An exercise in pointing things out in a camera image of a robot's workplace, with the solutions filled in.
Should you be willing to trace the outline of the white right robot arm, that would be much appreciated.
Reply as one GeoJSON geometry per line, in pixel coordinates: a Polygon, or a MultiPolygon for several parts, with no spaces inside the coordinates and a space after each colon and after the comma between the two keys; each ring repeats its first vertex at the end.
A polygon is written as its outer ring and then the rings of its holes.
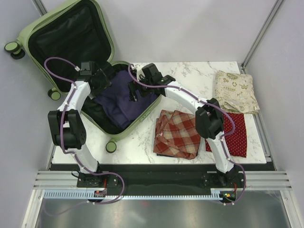
{"type": "Polygon", "coordinates": [[[218,101],[193,94],[172,76],[163,76],[154,63],[145,66],[129,64],[128,73],[132,78],[128,84],[131,101],[138,101],[138,95],[144,97],[155,93],[178,102],[195,115],[195,129],[207,140],[215,158],[218,183],[223,187],[230,186],[238,171],[225,141],[224,118],[229,115],[220,108],[218,101]]]}

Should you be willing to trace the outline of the cream printed garment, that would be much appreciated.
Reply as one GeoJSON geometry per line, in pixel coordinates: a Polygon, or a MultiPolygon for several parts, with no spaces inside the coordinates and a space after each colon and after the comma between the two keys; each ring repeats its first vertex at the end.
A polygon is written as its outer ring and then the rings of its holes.
{"type": "Polygon", "coordinates": [[[257,114],[260,110],[255,98],[253,78],[248,74],[219,70],[214,79],[213,97],[221,109],[236,114],[257,114]]]}

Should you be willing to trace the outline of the purple garment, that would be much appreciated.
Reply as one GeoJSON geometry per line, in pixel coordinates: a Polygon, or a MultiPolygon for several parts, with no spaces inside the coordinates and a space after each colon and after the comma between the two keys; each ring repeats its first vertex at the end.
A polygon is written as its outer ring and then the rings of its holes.
{"type": "Polygon", "coordinates": [[[154,93],[142,97],[139,91],[136,91],[138,101],[130,101],[129,82],[131,82],[131,77],[128,71],[120,71],[111,80],[112,85],[94,98],[94,101],[103,107],[109,119],[123,129],[127,128],[158,98],[154,93]]]}

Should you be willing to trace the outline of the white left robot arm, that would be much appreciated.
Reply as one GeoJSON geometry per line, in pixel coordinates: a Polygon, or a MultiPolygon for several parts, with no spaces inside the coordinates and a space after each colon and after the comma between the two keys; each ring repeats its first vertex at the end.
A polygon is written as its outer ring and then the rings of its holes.
{"type": "Polygon", "coordinates": [[[79,166],[76,176],[78,187],[106,187],[109,174],[99,169],[99,162],[93,157],[86,145],[86,129],[80,117],[86,99],[108,88],[111,83],[104,72],[99,69],[94,61],[85,61],[77,66],[69,60],[63,59],[77,72],[76,80],[59,76],[48,68],[47,58],[44,67],[47,72],[71,84],[67,97],[62,105],[47,115],[53,144],[62,149],[63,154],[73,157],[79,166]]]}

